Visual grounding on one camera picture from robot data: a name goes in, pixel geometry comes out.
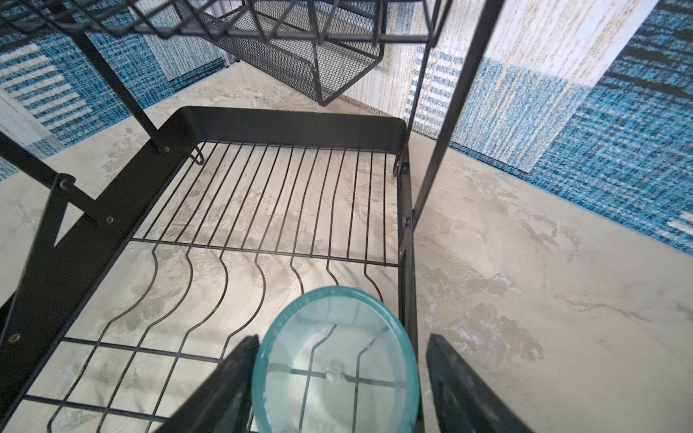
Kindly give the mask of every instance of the metal frame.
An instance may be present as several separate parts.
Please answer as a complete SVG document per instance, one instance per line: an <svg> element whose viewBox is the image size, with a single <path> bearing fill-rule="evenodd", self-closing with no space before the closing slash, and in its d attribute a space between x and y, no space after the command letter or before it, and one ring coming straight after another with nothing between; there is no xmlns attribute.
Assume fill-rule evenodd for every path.
<svg viewBox="0 0 693 433"><path fill-rule="evenodd" d="M137 6L137 0L119 0L115 6L100 8L101 0L84 0L80 2L70 2L69 8L61 12L51 12L46 14L42 8L51 7L58 0L41 0L39 3L30 0L4 0L0 2L0 12L3 17L0 18L0 24L5 27L5 34L18 33L20 35L45 34L46 31L60 31L68 35L79 35L85 32L107 33L113 37L122 37L130 33L139 33L146 35L156 35L162 39L168 39L171 36L199 36L212 41L219 40L221 37L252 37L259 39L262 42L269 42L276 39L294 39L294 40L313 40L321 44L322 42L371 42L374 46L380 42L387 43L404 43L404 44L425 44L430 41L437 41L443 24L447 17L447 13L441 16L440 21L434 18L430 21L427 18L428 31L426 34L420 35L399 35L387 34L380 32L380 26L375 25L370 33L332 33L330 32L331 22L328 22L320 31L317 27L317 22L313 21L311 30L303 30L299 32L280 32L274 31L269 35L262 31L258 15L255 11L254 2L262 0L254 0L248 2L245 6L256 24L255 30L239 30L233 28L232 24L227 24L222 28L211 28L204 24L202 15L204 11L211 8L218 0L206 0L199 6L194 6L186 0L189 15L183 19L178 25L173 27L157 26L152 23L152 18L156 17L161 11L171 7L177 0L165 0L162 4L149 10L142 11ZM314 5L315 0L304 0L309 5ZM320 0L332 4L335 8L343 8L356 12L357 8L352 5L340 3L339 0ZM424 14L429 17L428 4L425 0L399 0L421 4ZM295 4L292 1L286 1L288 4L287 10L290 10ZM376 13L369 17L375 19L381 17L386 12L388 0L373 0L376 4ZM434 9L439 10L442 0L435 0ZM451 0L446 0L444 10L450 9ZM122 13L124 10L131 9L134 11L137 18L126 26L108 24L108 19L115 14ZM72 17L77 16L82 19L81 22L75 22Z"/></svg>

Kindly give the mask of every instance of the black metal leg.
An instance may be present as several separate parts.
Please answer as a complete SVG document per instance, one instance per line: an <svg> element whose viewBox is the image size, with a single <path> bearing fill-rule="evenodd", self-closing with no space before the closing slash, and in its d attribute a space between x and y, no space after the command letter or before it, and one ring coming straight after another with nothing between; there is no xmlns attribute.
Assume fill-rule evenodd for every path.
<svg viewBox="0 0 693 433"><path fill-rule="evenodd" d="M154 142L154 145L157 146L159 152L167 153L169 150L168 146L164 144L164 140L157 127L154 126L154 123L152 123L142 107L139 106L128 88L125 87L121 79L116 75L115 71L111 69L106 59L98 52L88 36L83 33L73 36L72 40L84 55L87 56L87 59L89 59L99 75L101 75L111 89L113 89L130 113L132 113L132 116L137 119L139 124L142 125L147 134L149 134L149 137Z"/></svg>
<svg viewBox="0 0 693 433"><path fill-rule="evenodd" d="M0 157L33 177L34 180L51 189L51 191L55 188L64 191L64 196L68 202L95 219L101 227L112 228L115 220L114 214L104 209L93 198L77 188L74 177L62 173L59 174L3 133L0 133Z"/></svg>
<svg viewBox="0 0 693 433"><path fill-rule="evenodd" d="M464 107L464 103L474 83L474 77L484 58L484 52L491 40L493 29L500 16L500 10L503 7L504 1L505 0L486 0L484 4L484 9L481 12L481 17L474 31L474 37L472 38L469 52L462 65L462 72L460 72L459 78L457 79L457 86L455 86L453 98L450 101L448 112L445 115L443 127L441 128L440 134L438 134L438 141L436 141L433 156L431 156L431 160L428 163L428 168L426 169L426 175L423 178L419 195L416 197L416 205L414 205L414 213L412 216L413 229L416 228L423 207L426 205L428 194L433 187L433 181L438 174L438 168L440 168L445 151L448 149L450 139L453 137L457 119L462 113L462 108Z"/></svg>

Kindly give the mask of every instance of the metal bracket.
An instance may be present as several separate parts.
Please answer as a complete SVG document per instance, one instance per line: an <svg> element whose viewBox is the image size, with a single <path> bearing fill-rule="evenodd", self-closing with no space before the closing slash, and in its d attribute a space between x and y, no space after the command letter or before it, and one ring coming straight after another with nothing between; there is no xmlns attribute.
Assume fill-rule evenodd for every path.
<svg viewBox="0 0 693 433"><path fill-rule="evenodd" d="M113 229L115 215L77 188L73 176L56 172L4 133L0 133L0 157L49 188L51 194L55 193L56 189L60 189L66 201L84 211L101 227Z"/></svg>
<svg viewBox="0 0 693 433"><path fill-rule="evenodd" d="M106 229L112 229L113 221L115 221L113 213L103 209L93 198L77 188L75 181L74 176L58 173L55 178L55 185L66 193L67 201L92 217L96 224Z"/></svg>

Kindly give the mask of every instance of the black metal dish rack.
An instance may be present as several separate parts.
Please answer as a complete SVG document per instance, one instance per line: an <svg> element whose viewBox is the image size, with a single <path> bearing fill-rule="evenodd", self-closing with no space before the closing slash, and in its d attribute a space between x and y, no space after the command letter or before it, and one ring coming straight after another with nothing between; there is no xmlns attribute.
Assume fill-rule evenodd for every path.
<svg viewBox="0 0 693 433"><path fill-rule="evenodd" d="M211 42L244 60L256 68L309 96L320 105L327 105L366 75L383 59L385 45L380 42L326 41L326 30L339 33L371 33L376 16L375 3L344 2L334 5L318 1L298 4L292 1L259 1L254 4L257 22L267 35L267 43L252 37L220 37ZM191 13L176 3L179 16L185 20ZM253 31L256 28L253 15L244 6L224 17L202 15L207 26L223 29L231 24L234 30ZM383 13L380 31L384 31L387 14ZM279 33L318 31L315 40L276 39Z"/></svg>
<svg viewBox="0 0 693 433"><path fill-rule="evenodd" d="M99 197L92 199L74 185L72 176L55 172L7 136L0 135L0 156L50 189L21 283L1 310L4 327L0 335L3 371L0 427L12 423L12 415L22 405L40 404L50 412L46 420L48 431L53 431L56 418L66 409L95 414L97 431L113 418L124 419L129 430L133 426L129 422L138 422L146 430L161 423L162 432L251 431L249 380L258 337L243 338L243 335L252 335L249 330L261 326L256 324L258 315L263 314L263 302L273 302L268 298L276 294L272 291L273 284L267 283L269 274L263 270L271 263L260 263L259 258L284 260L283 265L288 261L301 292L306 274L315 270L316 264L321 272L324 266L328 283L333 280L371 290L398 313L418 354L413 232L500 14L502 0L488 0L482 11L416 204L412 204L407 143L428 53L440 34L449 2L441 11L441 1L437 0L431 15L426 3L421 3L426 12L427 35L388 35L381 31L378 23L387 8L387 2L381 0L372 3L377 19L369 34L348 29L341 30L346 33L330 31L329 16L337 13L339 0L333 0L331 7L325 9L328 19L322 31L315 25L316 19L311 19L315 31L284 31L282 26L290 25L290 11L297 7L297 0L286 3L283 12L274 16L275 25L269 30L261 23L265 14L261 12L262 1L248 1L228 20L209 19L204 14L212 3L193 7L181 0L164 2L159 10L176 6L188 10L188 15L175 28L156 27L151 21L156 11L143 14L134 0L111 2L107 8L103 2L95 7L97 2L93 1L5 0L1 3L0 16L6 35L17 35L19 41L54 30L70 35L142 124L150 140ZM342 7L348 8L349 4L343 3ZM110 26L108 17L127 7L135 10L139 18L129 26ZM310 10L316 5L308 0L300 7ZM236 26L246 15L254 28ZM197 35L216 44L231 44L238 52L265 49L268 47L265 43L274 39L278 43L287 39L308 41L311 47L325 43L352 47L362 44L376 50L373 53L380 50L380 55L382 42L425 43L426 50L408 124L384 116L183 107L157 129L85 36L85 31L115 36ZM325 92L325 87L320 90L316 85L316 89L318 96L326 96L320 93ZM365 210L363 206L355 206L359 182L363 191L367 191L367 198L361 197ZM351 212L345 213L349 215L347 218L335 215L335 199L342 196L351 198ZM68 203L77 206L84 215L56 242ZM355 208L359 218L354 217ZM317 236L319 230L323 230L322 236ZM338 231L348 233L346 244L342 243L341 247L337 245ZM394 237L393 245L387 244L388 233ZM316 242L316 238L326 238L327 242ZM151 260L153 276L149 284L111 314L103 328L97 326L96 334L75 335L73 326L80 323L84 314L89 315L90 301L99 304L103 297L125 296L121 286L109 282L112 275L109 272L122 266L119 259L127 257L130 248L139 248ZM109 327L139 308L153 293L159 268L162 272L166 268L165 258L162 254L159 257L157 251L166 248L179 253L185 251L180 260L187 263L188 280L183 284L182 294L170 297L159 293L162 311L150 318L137 339L131 342L111 339L107 335ZM217 285L220 294L205 314L198 317L200 320L189 322L184 332L178 332L180 339L176 339L174 347L156 347L146 340L148 333L152 329L157 332L157 325L165 323L171 315L185 312L184 307L179 307L186 299L196 296L195 289L191 289L193 274L207 271L206 267L193 265L191 254L218 254L214 261L217 269L222 270L223 283ZM250 266L256 269L256 284L249 290L259 297L257 307L247 319L234 317L230 312L225 322L235 320L233 326L213 338L213 344L207 342L204 350L196 352L186 345L192 340L188 337L208 320L222 315L215 316L229 306L227 291L240 284L240 274L229 268L225 258L233 254L244 257L246 263L252 262ZM298 266L301 260L309 260L311 266L301 268ZM141 260L133 259L132 263L138 261ZM335 275L337 264L345 266L343 274ZM218 348L210 350L216 352L201 353L214 344ZM51 369L52 357L67 346L84 349L86 355L78 360L68 389L59 396L42 395L34 388L37 380L43 370ZM89 382L89 372L98 370L98 363L92 360L107 350L125 354L126 362L118 370L115 381L109 382L105 399L89 402L75 399L79 388L85 388L80 385L82 379L87 378ZM128 387L124 384L129 380L133 362L145 355L171 362L164 369L167 374L161 390L155 392L155 404L148 411L114 404ZM441 430L527 431L442 337L431 337L427 360ZM192 390L188 391L184 403L163 415L158 409L166 399L175 366L188 361L216 367L201 385L198 383L192 395ZM324 375L310 369L297 374L318 378ZM360 379L357 375L356 386L360 380L371 379ZM422 417L420 406L419 420L412 426L414 430L423 430Z"/></svg>

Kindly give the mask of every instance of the marble countertop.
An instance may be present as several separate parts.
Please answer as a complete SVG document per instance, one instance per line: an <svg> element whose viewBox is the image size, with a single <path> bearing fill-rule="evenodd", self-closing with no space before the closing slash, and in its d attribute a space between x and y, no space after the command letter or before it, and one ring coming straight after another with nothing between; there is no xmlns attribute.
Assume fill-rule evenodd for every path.
<svg viewBox="0 0 693 433"><path fill-rule="evenodd" d="M343 100L320 107L247 64L146 111L161 125L185 105L364 113ZM146 139L129 118L47 162L96 196ZM412 136L414 194L432 146ZM0 182L2 301L21 276L46 196L21 173ZM79 214L69 210L63 232ZM690 430L693 257L453 150L415 243L421 353L430 333L442 334L536 432ZM56 356L51 368L62 371L69 356ZM434 432L424 356L420 365L426 429ZM52 411L30 412L22 431L45 431ZM65 419L60 431L93 422Z"/></svg>

